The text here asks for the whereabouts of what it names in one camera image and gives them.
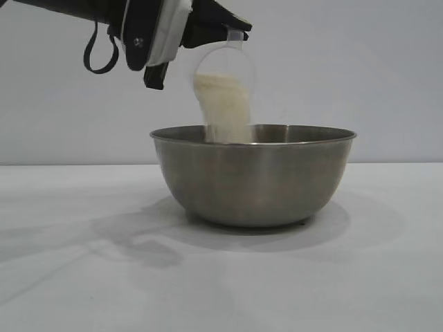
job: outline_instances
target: white wall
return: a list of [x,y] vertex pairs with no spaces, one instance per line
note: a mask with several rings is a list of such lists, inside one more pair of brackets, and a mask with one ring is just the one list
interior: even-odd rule
[[[257,122],[353,129],[353,161],[443,161],[443,1],[224,0],[254,24]],[[0,10],[0,163],[154,163],[149,132],[201,123],[183,74],[82,66],[88,21],[9,1]],[[108,60],[106,29],[94,64]]]

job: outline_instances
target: white table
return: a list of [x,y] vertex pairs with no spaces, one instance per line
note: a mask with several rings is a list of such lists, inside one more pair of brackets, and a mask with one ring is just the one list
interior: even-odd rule
[[443,331],[443,164],[349,165],[304,227],[189,222],[157,166],[0,167],[0,331]]

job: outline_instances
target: stainless steel bowl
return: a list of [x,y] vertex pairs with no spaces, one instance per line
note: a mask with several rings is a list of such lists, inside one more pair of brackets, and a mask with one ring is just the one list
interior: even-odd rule
[[312,216],[340,183],[352,131],[260,124],[256,143],[204,142],[204,127],[151,133],[166,183],[189,212],[224,225],[269,227]]

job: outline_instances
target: flour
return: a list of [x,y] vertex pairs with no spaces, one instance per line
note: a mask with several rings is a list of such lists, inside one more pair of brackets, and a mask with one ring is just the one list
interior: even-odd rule
[[238,79],[196,74],[194,90],[206,123],[206,142],[253,142],[248,91]]

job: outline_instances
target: black strap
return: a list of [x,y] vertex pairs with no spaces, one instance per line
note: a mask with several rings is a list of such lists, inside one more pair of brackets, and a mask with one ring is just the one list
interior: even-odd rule
[[112,51],[112,57],[109,60],[108,64],[106,66],[104,66],[103,68],[100,69],[92,69],[91,68],[91,53],[92,53],[92,49],[94,47],[94,44],[96,43],[96,39],[97,39],[97,34],[98,34],[98,22],[97,19],[94,21],[94,24],[96,25],[96,28],[94,30],[94,33],[92,34],[91,39],[89,40],[88,44],[86,45],[86,48],[84,50],[84,55],[83,55],[83,64],[86,67],[86,69],[94,74],[105,74],[108,73],[109,71],[111,71],[111,69],[117,64],[118,61],[118,47],[116,44],[116,40],[114,38],[114,34],[112,33],[111,29],[108,28],[108,36],[109,36],[109,40],[112,43],[112,46],[114,48],[114,50]]

